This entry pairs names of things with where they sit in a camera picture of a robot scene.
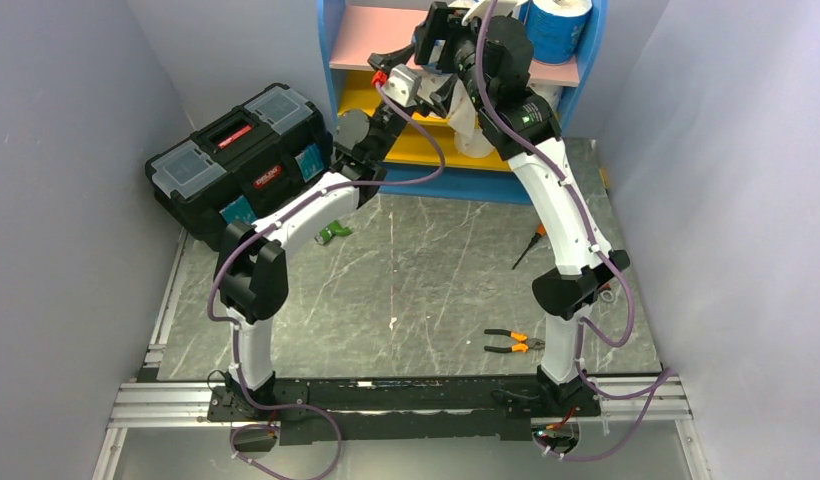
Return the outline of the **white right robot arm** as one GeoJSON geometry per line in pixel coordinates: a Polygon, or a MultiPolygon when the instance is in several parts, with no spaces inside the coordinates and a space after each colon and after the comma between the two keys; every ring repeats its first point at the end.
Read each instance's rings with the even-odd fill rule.
{"type": "Polygon", "coordinates": [[[414,62],[447,75],[429,94],[429,110],[447,116],[456,86],[466,91],[483,136],[516,175],[549,235],[554,267],[532,291],[545,312],[545,349],[537,401],[560,415],[586,391],[578,322],[598,289],[630,264],[595,224],[569,166],[554,109],[529,84],[533,45],[525,25],[508,13],[431,4],[413,32],[414,62]]]}

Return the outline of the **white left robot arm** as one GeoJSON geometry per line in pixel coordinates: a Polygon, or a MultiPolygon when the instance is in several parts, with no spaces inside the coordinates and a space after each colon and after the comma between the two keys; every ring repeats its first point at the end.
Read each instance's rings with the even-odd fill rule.
{"type": "Polygon", "coordinates": [[[373,115],[353,110],[341,117],[328,171],[277,212],[253,225],[235,222],[223,235],[207,315],[230,326],[225,385],[247,419],[261,419],[276,406],[272,321],[289,295],[289,259],[330,221],[359,209],[388,185],[386,155],[405,127],[420,127],[412,116],[421,79],[407,66],[414,53],[408,45],[371,54],[381,103],[373,115]]]}

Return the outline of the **blue cartoon roll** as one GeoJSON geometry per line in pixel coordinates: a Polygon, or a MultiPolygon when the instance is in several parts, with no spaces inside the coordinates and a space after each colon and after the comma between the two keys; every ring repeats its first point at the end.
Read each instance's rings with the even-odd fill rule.
{"type": "Polygon", "coordinates": [[[591,15],[590,0],[536,0],[530,2],[527,36],[535,61],[547,65],[568,62],[591,15]]]}

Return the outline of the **plain white roll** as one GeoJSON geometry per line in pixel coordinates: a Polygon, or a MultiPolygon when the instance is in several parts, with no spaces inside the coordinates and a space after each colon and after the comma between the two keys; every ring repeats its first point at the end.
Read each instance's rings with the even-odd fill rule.
{"type": "Polygon", "coordinates": [[[495,150],[480,129],[474,129],[470,134],[456,131],[454,133],[454,144],[461,155],[474,159],[487,157],[495,150]]]}

